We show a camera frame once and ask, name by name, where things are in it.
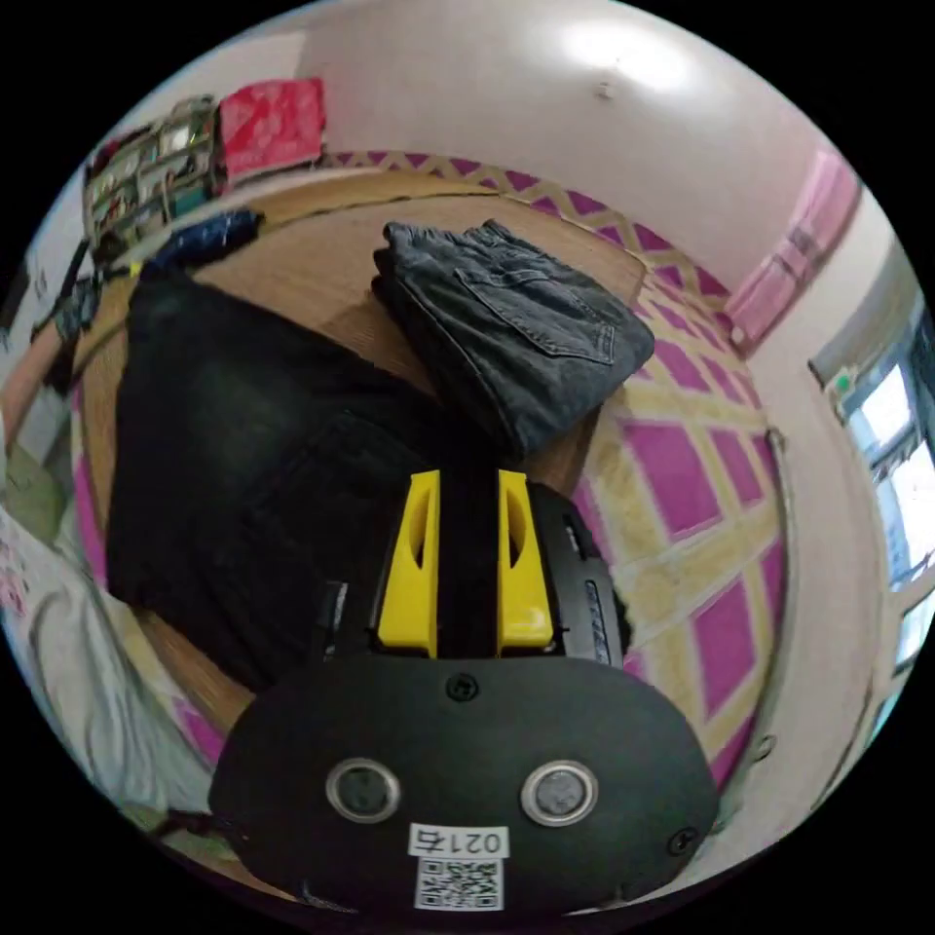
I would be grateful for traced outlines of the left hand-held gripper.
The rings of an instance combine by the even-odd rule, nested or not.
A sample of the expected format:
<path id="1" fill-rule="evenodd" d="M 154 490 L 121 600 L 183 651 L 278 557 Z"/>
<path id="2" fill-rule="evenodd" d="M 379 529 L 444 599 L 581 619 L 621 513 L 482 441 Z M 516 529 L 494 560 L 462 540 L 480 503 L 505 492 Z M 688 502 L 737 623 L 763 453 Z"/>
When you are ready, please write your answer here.
<path id="1" fill-rule="evenodd" d="M 91 329 L 97 315 L 103 276 L 91 274 L 79 278 L 70 292 L 60 296 L 45 323 L 45 358 L 54 365 L 67 351 L 73 351 L 79 339 Z"/>

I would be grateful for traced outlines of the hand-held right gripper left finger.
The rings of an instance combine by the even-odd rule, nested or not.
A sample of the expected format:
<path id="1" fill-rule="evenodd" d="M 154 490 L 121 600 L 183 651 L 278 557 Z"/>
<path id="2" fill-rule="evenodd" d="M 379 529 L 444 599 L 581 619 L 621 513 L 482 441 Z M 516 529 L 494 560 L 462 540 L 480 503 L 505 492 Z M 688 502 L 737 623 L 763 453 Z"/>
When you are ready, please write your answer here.
<path id="1" fill-rule="evenodd" d="M 437 654 L 440 481 L 438 470 L 410 478 L 376 623 L 387 651 Z"/>

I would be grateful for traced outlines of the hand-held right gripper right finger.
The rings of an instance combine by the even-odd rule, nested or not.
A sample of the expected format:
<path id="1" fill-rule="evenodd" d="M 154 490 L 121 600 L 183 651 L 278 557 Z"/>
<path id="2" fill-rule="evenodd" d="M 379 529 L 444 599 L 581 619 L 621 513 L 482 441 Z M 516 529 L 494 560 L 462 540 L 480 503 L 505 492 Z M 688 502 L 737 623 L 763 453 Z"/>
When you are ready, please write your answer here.
<path id="1" fill-rule="evenodd" d="M 541 653 L 553 622 L 526 475 L 498 475 L 498 656 Z"/>

